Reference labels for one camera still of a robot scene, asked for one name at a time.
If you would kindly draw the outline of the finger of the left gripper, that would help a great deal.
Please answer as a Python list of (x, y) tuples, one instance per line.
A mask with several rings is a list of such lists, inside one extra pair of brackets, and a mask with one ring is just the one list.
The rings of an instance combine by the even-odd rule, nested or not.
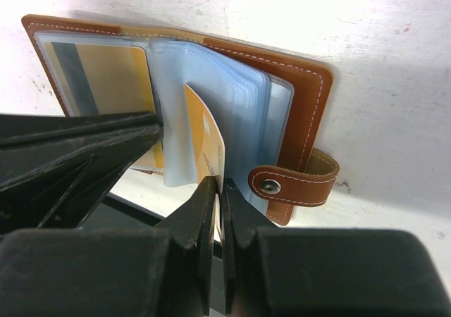
[(115, 130), (133, 130), (140, 127), (160, 132), (161, 121), (152, 112), (78, 117), (2, 114), (1, 143), (27, 144)]
[(1, 231), (76, 228), (163, 137), (159, 125), (1, 148)]

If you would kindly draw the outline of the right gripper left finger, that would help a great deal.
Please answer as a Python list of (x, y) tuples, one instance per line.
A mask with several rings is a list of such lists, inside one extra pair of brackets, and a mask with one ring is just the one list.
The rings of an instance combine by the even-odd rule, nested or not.
[(204, 178), (152, 228), (7, 234), (1, 315), (208, 315), (217, 192)]

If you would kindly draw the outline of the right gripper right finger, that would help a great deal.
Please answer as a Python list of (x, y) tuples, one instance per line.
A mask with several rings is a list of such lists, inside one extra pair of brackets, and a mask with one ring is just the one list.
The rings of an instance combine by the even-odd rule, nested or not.
[(227, 316), (449, 316), (423, 244), (402, 230), (280, 228), (233, 180), (220, 197)]

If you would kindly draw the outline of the gold card magnetic stripe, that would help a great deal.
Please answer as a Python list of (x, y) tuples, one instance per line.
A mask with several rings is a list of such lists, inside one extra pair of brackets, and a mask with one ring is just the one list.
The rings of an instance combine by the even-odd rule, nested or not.
[(142, 47), (62, 41), (40, 46), (68, 116), (156, 111)]

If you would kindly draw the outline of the gold card with chip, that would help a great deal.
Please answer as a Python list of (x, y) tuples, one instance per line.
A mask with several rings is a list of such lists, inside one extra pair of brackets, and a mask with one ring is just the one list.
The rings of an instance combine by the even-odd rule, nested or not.
[(204, 177), (211, 176), (216, 180), (218, 188), (214, 209), (214, 238), (219, 242), (221, 239), (219, 197), (223, 190), (225, 144), (212, 113), (201, 97), (187, 84), (184, 85), (184, 93), (197, 181), (200, 183)]

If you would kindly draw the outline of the brown leather card holder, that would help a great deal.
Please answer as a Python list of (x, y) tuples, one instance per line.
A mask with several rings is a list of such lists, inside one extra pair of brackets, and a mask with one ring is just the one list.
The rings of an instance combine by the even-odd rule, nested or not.
[(340, 170), (334, 158), (314, 147), (333, 84), (327, 66), (172, 27), (107, 25), (44, 15), (26, 15), (22, 24), (60, 105), (42, 54), (43, 41), (145, 50), (164, 136), (134, 169), (162, 173), (168, 187), (198, 183), (185, 103), (187, 84), (207, 105), (221, 132), (224, 178), (232, 178), (257, 210), (286, 225), (295, 207), (326, 203)]

